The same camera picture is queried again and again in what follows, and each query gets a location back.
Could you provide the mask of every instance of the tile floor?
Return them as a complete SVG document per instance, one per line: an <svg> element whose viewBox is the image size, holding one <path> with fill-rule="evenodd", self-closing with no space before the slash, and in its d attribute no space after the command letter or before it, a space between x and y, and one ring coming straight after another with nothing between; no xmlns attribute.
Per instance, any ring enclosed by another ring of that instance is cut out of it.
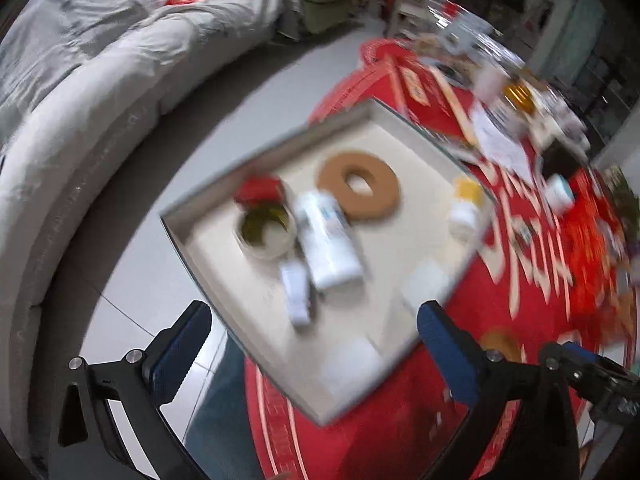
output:
<svg viewBox="0 0 640 480"><path fill-rule="evenodd" d="M73 355L119 360L203 300L159 221L163 208L235 161L304 123L322 97L358 65L358 46L382 34L365 20L322 40L269 44L204 83L162 119L85 217L43 305L30 424L46 442L55 370ZM162 411L179 438L215 373L225 330L211 334L171 404ZM114 416L136 466L155 476L119 403Z"/></svg>

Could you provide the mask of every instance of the bottle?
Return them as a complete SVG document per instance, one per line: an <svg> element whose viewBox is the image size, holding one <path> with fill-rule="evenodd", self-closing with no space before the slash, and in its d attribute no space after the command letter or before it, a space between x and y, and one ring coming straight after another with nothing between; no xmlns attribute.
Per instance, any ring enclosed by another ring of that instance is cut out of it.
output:
<svg viewBox="0 0 640 480"><path fill-rule="evenodd" d="M454 183L454 197L449 211L449 232L461 242L471 239L480 224L480 208L484 193L482 186L466 176Z"/></svg>
<svg viewBox="0 0 640 480"><path fill-rule="evenodd" d="M325 190L301 195L293 215L311 281L317 290L360 280L364 269L351 240L351 229L335 197Z"/></svg>

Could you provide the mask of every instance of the sofa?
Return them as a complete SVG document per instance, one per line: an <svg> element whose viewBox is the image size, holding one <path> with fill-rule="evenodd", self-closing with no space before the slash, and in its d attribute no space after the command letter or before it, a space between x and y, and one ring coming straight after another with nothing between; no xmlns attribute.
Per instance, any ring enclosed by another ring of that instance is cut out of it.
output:
<svg viewBox="0 0 640 480"><path fill-rule="evenodd" d="M300 12L165 1L33 0L0 44L0 428L23 458L39 304L87 209L162 115Z"/></svg>
<svg viewBox="0 0 640 480"><path fill-rule="evenodd" d="M302 22L311 34L322 34L349 19L353 0L300 0Z"/></svg>

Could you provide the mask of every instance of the white container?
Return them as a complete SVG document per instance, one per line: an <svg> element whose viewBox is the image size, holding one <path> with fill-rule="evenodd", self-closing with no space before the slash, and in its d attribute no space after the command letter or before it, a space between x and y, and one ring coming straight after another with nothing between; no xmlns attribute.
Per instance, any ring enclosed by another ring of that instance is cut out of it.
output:
<svg viewBox="0 0 640 480"><path fill-rule="evenodd" d="M480 210L472 203L457 200L449 212L449 232L461 242L471 240L480 226Z"/></svg>
<svg viewBox="0 0 640 480"><path fill-rule="evenodd" d="M509 74L492 59L485 59L474 83L474 97L489 106L502 95Z"/></svg>
<svg viewBox="0 0 640 480"><path fill-rule="evenodd" d="M364 269L351 241L349 225L331 193L317 189L306 192L296 200L293 215L317 290L362 279Z"/></svg>
<svg viewBox="0 0 640 480"><path fill-rule="evenodd" d="M309 316L309 273L300 260L292 258L280 262L280 279L287 293L289 320L295 327L311 323Z"/></svg>
<svg viewBox="0 0 640 480"><path fill-rule="evenodd" d="M574 193L564 177L555 174L546 181L545 200L551 211L561 216L574 206Z"/></svg>

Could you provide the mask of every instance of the white paper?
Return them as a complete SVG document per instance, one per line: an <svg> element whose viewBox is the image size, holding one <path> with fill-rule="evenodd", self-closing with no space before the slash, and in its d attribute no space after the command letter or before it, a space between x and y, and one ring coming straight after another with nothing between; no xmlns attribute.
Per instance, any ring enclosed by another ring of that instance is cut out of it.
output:
<svg viewBox="0 0 640 480"><path fill-rule="evenodd" d="M371 382L382 368L383 360L364 337L336 347L320 371L320 380L335 399L343 399Z"/></svg>
<svg viewBox="0 0 640 480"><path fill-rule="evenodd" d="M511 140L496 128L478 102L469 111L469 119L476 131L480 152L488 160L517 174L526 184L533 186L529 159L522 144Z"/></svg>
<svg viewBox="0 0 640 480"><path fill-rule="evenodd" d="M441 306L449 290L451 278L435 260L420 263L402 284L404 304L414 313L425 301L435 300Z"/></svg>

